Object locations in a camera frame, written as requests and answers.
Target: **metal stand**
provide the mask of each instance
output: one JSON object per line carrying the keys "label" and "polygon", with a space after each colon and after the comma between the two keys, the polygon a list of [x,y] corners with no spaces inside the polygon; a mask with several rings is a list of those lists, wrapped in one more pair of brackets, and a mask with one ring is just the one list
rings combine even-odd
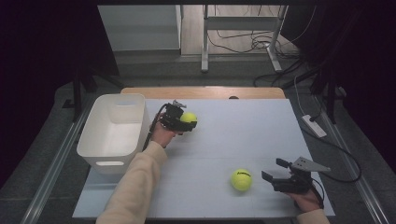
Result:
{"label": "metal stand", "polygon": [[[354,6],[351,10],[351,13],[349,14],[349,18],[347,20],[347,23],[343,27],[343,30],[341,31],[340,35],[338,38],[335,40],[335,44],[332,47],[332,50],[329,52],[328,56],[324,60],[324,62],[318,67],[315,68],[311,71],[308,71],[296,78],[295,83],[299,83],[306,78],[312,77],[315,75],[318,71],[321,70],[321,76],[316,76],[314,83],[312,84],[310,90],[312,94],[320,94],[323,92],[323,89],[328,86],[328,96],[327,96],[327,116],[329,119],[332,121],[333,124],[335,124],[334,120],[334,101],[335,101],[335,76],[336,74],[334,73],[332,66],[334,63],[334,60],[339,53],[342,45],[346,41],[348,35],[350,34],[350,31],[352,30],[352,27],[355,25],[357,22],[361,12],[362,12],[363,6]],[[294,80],[285,83],[284,85],[281,86],[282,90],[285,90],[291,86],[294,85]]]}
{"label": "metal stand", "polygon": [[204,40],[202,45],[202,66],[201,71],[208,71],[208,30],[251,30],[251,31],[273,31],[271,43],[267,46],[267,52],[276,72],[281,72],[282,68],[276,57],[276,40],[280,33],[280,28],[286,13],[286,6],[281,6],[278,17],[209,17],[208,5],[204,5]]}

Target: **yellow tennis ball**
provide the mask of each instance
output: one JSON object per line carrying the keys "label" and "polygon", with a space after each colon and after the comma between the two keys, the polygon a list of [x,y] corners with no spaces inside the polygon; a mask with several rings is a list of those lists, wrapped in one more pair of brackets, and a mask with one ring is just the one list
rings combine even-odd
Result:
{"label": "yellow tennis ball", "polygon": [[246,169],[237,169],[231,175],[231,183],[237,190],[248,190],[251,186],[251,182],[251,174]]}
{"label": "yellow tennis ball", "polygon": [[197,117],[191,112],[186,112],[180,117],[180,120],[186,123],[191,123],[193,121],[197,121]]}

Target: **table surface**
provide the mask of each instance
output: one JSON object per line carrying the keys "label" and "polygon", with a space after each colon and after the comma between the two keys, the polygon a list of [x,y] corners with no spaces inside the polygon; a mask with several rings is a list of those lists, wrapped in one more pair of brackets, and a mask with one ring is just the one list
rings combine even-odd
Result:
{"label": "table surface", "polygon": [[[289,176],[286,169],[276,165],[277,157],[295,161],[303,156],[312,160],[290,102],[281,89],[127,88],[121,93],[145,95],[151,118],[161,105],[174,98],[186,103],[191,111],[202,114],[198,116],[195,130],[168,146],[169,162],[163,167],[148,217],[266,218],[298,214],[289,197],[274,192],[271,184],[261,179],[261,170],[276,177]],[[231,96],[241,100],[228,100]],[[241,114],[246,116],[235,120]],[[274,116],[283,122],[272,119]],[[259,117],[262,117],[260,122],[253,119]],[[260,133],[260,137],[252,138],[253,133]],[[219,141],[203,141],[213,137]],[[248,168],[254,176],[253,186],[246,193],[236,192],[229,182],[229,175],[239,167]],[[313,177],[319,180],[318,174],[313,173]],[[100,175],[91,169],[73,217],[97,217],[120,178],[121,175]],[[325,208],[327,215],[333,216],[327,199]]]}

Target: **sweater sleeve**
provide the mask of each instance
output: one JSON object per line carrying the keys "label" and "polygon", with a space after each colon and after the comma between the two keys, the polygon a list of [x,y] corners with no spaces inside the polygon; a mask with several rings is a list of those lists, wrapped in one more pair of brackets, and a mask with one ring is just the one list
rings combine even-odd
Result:
{"label": "sweater sleeve", "polygon": [[330,224],[323,209],[302,213],[297,216],[297,220],[299,224]]}
{"label": "sweater sleeve", "polygon": [[160,168],[166,161],[164,149],[150,142],[137,153],[106,204],[96,223],[144,223],[151,194],[160,178]]}

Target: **white storage bin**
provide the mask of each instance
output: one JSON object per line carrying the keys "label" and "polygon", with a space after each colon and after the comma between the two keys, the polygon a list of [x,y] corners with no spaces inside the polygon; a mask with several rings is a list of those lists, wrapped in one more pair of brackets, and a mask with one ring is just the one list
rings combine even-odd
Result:
{"label": "white storage bin", "polygon": [[149,114],[141,94],[108,94],[96,99],[78,142],[78,155],[101,174],[123,174],[142,151]]}

